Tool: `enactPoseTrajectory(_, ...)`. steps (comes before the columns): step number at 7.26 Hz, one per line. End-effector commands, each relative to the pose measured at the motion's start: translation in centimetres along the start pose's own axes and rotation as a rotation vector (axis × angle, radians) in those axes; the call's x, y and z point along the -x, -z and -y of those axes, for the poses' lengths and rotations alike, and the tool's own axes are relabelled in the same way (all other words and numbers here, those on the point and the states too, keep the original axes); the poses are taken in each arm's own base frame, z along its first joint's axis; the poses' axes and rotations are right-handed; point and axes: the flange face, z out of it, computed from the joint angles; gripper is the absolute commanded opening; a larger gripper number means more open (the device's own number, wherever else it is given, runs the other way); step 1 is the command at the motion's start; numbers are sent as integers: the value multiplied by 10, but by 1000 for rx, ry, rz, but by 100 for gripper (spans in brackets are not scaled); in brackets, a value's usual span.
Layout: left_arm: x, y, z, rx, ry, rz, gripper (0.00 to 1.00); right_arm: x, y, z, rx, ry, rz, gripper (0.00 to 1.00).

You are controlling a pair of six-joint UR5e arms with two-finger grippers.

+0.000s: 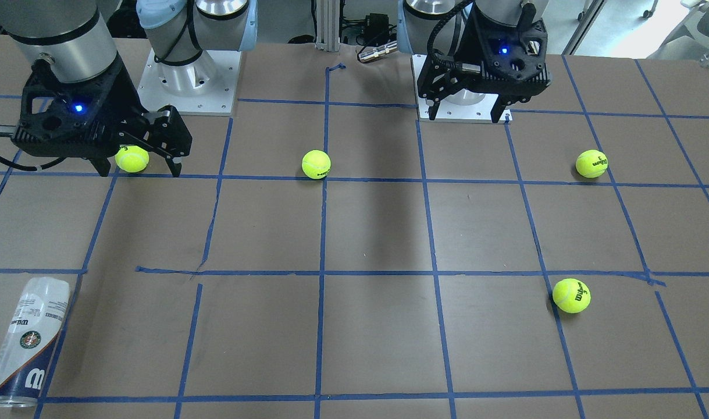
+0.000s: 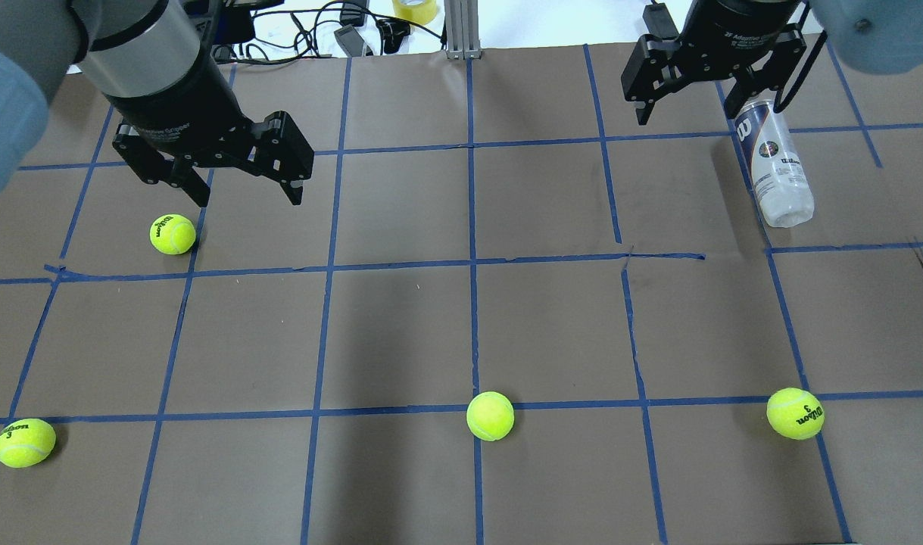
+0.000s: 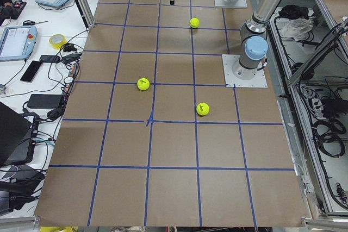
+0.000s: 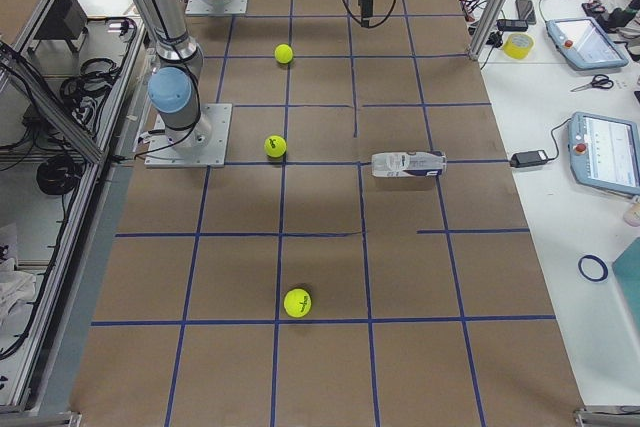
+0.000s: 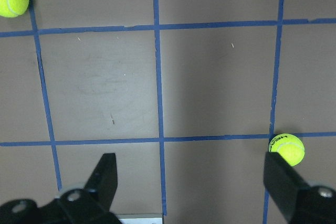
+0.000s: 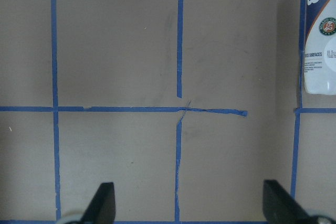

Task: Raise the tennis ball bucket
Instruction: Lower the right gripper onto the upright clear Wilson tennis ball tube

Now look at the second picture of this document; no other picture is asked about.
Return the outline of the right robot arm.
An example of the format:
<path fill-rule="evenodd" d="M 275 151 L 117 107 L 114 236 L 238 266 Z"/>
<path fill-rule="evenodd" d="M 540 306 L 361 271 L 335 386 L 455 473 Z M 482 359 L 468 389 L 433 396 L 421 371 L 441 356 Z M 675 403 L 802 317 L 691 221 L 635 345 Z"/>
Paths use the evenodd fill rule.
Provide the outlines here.
<path fill-rule="evenodd" d="M 923 1 L 693 1 L 677 27 L 661 1 L 644 6 L 646 33 L 621 73 L 638 124 L 655 104 L 693 83 L 733 79 L 727 117 L 763 91 L 782 113 L 825 45 L 860 73 L 923 65 Z"/>

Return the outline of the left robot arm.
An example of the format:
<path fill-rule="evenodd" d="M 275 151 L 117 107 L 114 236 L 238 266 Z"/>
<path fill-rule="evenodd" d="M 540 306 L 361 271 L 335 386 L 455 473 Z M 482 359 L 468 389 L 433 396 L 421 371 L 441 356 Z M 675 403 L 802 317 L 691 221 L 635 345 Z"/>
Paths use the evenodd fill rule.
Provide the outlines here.
<path fill-rule="evenodd" d="M 0 1 L 0 192 L 43 134 L 70 67 L 122 121 L 113 148 L 147 184 L 206 207 L 199 169 L 233 168 L 278 183 L 295 206 L 313 149 L 291 115 L 241 111 L 220 72 L 221 45 L 247 42 L 249 3 Z"/>

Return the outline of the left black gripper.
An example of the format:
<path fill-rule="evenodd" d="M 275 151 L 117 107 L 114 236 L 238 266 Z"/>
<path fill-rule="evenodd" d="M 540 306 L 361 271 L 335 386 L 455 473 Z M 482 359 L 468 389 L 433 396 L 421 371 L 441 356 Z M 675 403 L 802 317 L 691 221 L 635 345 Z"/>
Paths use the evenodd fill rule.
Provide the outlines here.
<path fill-rule="evenodd" d="M 207 49 L 166 89 L 108 100 L 128 124 L 118 126 L 112 146 L 145 184 L 166 183 L 207 207 L 210 187 L 184 157 L 190 155 L 205 167 L 267 177 L 292 206 L 301 206 L 305 180 L 313 175 L 312 145 L 287 111 L 261 122 L 246 117 Z"/>

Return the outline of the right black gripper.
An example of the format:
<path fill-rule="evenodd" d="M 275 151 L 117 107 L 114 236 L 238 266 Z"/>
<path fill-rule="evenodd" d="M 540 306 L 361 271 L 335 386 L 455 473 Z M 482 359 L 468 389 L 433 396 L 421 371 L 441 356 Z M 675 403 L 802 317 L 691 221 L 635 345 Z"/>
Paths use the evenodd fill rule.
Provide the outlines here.
<path fill-rule="evenodd" d="M 797 25 L 787 25 L 797 1 L 693 1 L 677 40 L 644 34 L 621 75 L 624 99 L 635 104 L 638 124 L 648 124 L 655 104 L 703 76 L 734 71 L 734 115 L 765 90 L 776 92 L 774 113 L 793 100 L 784 86 L 807 45 Z M 762 68 L 756 60 L 768 55 Z"/>

